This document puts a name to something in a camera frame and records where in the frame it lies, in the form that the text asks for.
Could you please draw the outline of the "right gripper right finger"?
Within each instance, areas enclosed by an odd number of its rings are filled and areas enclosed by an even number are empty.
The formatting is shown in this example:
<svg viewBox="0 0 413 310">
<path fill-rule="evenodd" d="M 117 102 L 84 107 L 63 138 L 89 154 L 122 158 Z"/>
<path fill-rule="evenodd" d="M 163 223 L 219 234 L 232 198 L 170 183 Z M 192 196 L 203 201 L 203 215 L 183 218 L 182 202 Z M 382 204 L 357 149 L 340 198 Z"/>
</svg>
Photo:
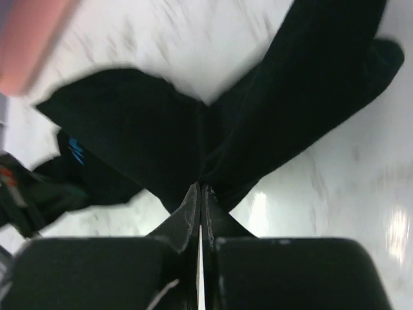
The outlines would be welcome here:
<svg viewBox="0 0 413 310">
<path fill-rule="evenodd" d="M 207 309 L 390 309 L 367 251 L 346 238 L 258 238 L 201 192 Z"/>
</svg>

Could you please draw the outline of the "black t shirt blue logo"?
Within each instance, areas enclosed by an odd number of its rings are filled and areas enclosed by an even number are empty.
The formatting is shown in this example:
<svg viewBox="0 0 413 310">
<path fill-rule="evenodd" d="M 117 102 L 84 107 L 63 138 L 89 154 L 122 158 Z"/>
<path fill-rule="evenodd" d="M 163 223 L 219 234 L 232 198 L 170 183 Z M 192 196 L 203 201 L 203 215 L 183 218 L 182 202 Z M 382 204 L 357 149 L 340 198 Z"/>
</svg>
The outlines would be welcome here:
<svg viewBox="0 0 413 310">
<path fill-rule="evenodd" d="M 173 212 L 200 183 L 231 211 L 389 86 L 404 55 L 376 35 L 386 5 L 294 1 L 263 59 L 211 105 L 135 68 L 65 85 L 37 105 L 61 129 L 53 171 L 94 205 L 148 190 Z"/>
</svg>

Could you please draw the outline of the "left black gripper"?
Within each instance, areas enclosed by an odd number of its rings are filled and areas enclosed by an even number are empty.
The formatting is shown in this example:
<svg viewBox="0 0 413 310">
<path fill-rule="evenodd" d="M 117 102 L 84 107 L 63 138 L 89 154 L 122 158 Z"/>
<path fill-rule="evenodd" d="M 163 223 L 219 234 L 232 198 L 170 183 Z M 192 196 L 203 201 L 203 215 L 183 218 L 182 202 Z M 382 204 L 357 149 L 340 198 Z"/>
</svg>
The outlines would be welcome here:
<svg viewBox="0 0 413 310">
<path fill-rule="evenodd" d="M 1 226 L 10 224 L 32 238 L 61 215 L 87 205 L 87 193 L 26 169 L 9 153 L 1 155 Z"/>
</svg>

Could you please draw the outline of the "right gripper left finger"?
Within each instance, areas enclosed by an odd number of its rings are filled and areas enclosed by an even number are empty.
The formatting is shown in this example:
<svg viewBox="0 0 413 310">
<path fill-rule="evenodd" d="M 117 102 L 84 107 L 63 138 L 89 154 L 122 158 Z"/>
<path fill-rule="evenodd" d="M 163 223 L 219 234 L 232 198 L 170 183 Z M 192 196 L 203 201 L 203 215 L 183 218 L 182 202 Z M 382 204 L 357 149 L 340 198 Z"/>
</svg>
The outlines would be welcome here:
<svg viewBox="0 0 413 310">
<path fill-rule="evenodd" d="M 6 309 L 197 309 L 201 189 L 144 237 L 40 238 L 5 274 Z"/>
</svg>

